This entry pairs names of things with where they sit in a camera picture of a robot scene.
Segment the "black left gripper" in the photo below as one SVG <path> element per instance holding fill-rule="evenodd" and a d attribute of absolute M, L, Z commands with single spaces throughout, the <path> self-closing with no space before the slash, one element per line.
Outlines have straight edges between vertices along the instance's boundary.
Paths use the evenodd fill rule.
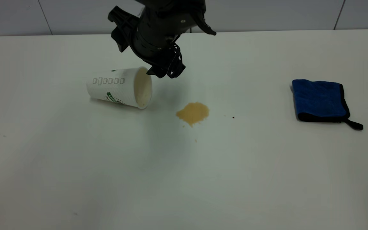
<path fill-rule="evenodd" d="M 204 26 L 203 12 L 143 12 L 140 17 L 115 6 L 108 20 L 116 24 L 111 38 L 120 52 L 128 46 L 151 65 L 148 75 L 177 78 L 185 70 L 176 40 L 190 28 Z"/>

